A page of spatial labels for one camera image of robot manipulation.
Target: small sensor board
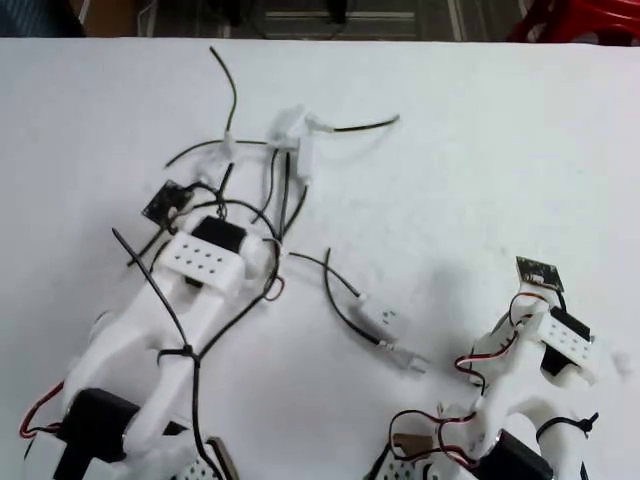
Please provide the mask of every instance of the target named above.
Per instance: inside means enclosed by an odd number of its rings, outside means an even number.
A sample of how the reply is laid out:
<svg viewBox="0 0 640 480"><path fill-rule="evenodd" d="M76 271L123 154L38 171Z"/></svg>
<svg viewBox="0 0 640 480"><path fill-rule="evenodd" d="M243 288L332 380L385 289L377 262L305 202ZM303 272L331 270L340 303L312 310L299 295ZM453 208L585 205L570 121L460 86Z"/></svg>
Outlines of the small sensor board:
<svg viewBox="0 0 640 480"><path fill-rule="evenodd" d="M564 287L555 265L548 265L524 257L516 257L516 263L521 281L550 288L556 292L564 292Z"/></svg>
<svg viewBox="0 0 640 480"><path fill-rule="evenodd" d="M156 193L149 205L142 211L142 215L153 223L164 226L169 218L169 211L175 208L178 212L187 206L193 198L193 192L185 189L176 182L167 180Z"/></svg>

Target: red chair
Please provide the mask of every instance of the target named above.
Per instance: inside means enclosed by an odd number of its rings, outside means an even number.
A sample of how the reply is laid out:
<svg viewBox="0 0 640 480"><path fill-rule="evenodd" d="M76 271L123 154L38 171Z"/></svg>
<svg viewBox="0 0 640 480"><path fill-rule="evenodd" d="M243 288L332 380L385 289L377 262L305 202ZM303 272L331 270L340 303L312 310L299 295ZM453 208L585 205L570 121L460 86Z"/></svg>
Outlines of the red chair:
<svg viewBox="0 0 640 480"><path fill-rule="evenodd" d="M595 33L600 45L629 46L640 38L640 0L534 0L507 40L526 42L540 24L538 43L565 43Z"/></svg>

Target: white table surface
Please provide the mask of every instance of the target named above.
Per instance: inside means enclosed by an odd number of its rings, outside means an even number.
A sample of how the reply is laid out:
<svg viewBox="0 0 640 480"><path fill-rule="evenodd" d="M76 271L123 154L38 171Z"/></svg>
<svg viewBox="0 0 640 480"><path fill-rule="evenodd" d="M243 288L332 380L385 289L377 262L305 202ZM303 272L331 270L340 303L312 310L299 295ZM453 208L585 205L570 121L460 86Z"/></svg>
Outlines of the white table surface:
<svg viewBox="0 0 640 480"><path fill-rule="evenodd" d="M5 478L17 478L24 411L64 376L94 318L142 284L111 227L144 243L154 225L140 210L165 179L189 181L199 155L163 163L222 133L231 95L207 46L0 41ZM238 85L238 138L264 138L298 103L336 125L401 114L392 129L320 139L320 175L288 248L332 246L360 289L411 316L425 353L449 361L493 326L518 286L516 255L558 265L570 311L637 352L639 50L216 46ZM243 151L229 193L258 203L267 153ZM362 478L393 413L471 398L455 374L399 373L348 334L315 266L291 259L284 274L281 299L230 331L203 369L203 425L242 478ZM591 478L637 475L638 383L603 406Z"/></svg>

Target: wire bundle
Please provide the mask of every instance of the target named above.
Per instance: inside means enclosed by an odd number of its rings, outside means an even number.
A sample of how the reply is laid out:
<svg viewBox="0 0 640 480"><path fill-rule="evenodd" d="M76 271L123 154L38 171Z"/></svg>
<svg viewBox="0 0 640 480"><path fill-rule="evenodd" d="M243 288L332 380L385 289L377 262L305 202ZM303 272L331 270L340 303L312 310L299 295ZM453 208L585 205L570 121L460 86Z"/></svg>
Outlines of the wire bundle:
<svg viewBox="0 0 640 480"><path fill-rule="evenodd" d="M33 417L35 417L40 407L42 407L45 403L55 397L60 391L62 391L62 387L64 387L64 382L60 382L57 385L54 385L47 393L45 393L42 398L40 398L26 413L22 423L20 424L19 434L20 437L24 439L31 439L36 436L37 432L48 432L48 433L56 433L60 430L60 423L50 423L46 427L30 427L31 421Z"/></svg>

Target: white connector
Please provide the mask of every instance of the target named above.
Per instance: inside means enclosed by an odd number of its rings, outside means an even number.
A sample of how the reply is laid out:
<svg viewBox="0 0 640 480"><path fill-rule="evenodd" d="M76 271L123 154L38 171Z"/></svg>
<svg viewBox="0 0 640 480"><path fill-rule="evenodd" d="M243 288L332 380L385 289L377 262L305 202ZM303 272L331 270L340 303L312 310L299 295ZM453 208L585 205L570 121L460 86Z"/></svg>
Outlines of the white connector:
<svg viewBox="0 0 640 480"><path fill-rule="evenodd" d="M304 185L310 185L315 172L315 149L311 135L304 135L298 140L296 156L296 175Z"/></svg>
<svg viewBox="0 0 640 480"><path fill-rule="evenodd" d="M196 178L210 187L219 185L229 163L234 161L237 147L238 144L231 132L225 132L224 140L216 149L213 157L204 158L196 165Z"/></svg>
<svg viewBox="0 0 640 480"><path fill-rule="evenodd" d="M360 324L377 338L386 342L396 342L406 331L409 323L406 317L398 315L392 308L372 297L361 295L356 313Z"/></svg>
<svg viewBox="0 0 640 480"><path fill-rule="evenodd" d="M320 118L318 118L313 113L307 114L307 116L305 117L305 122L307 124L307 127L311 131L326 132L326 133L331 133L334 131L334 128L331 125L323 122L322 120L320 120Z"/></svg>
<svg viewBox="0 0 640 480"><path fill-rule="evenodd" d="M360 304L355 309L358 323L368 333L381 340L379 347L392 354L394 360L403 368L426 372L429 360L406 348L402 340L407 335L409 319L371 297L361 295L359 299Z"/></svg>
<svg viewBox="0 0 640 480"><path fill-rule="evenodd" d="M282 112L273 128L273 138L276 144L295 145L297 139L306 135L307 125L305 124L307 110L303 105L296 105L293 108Z"/></svg>

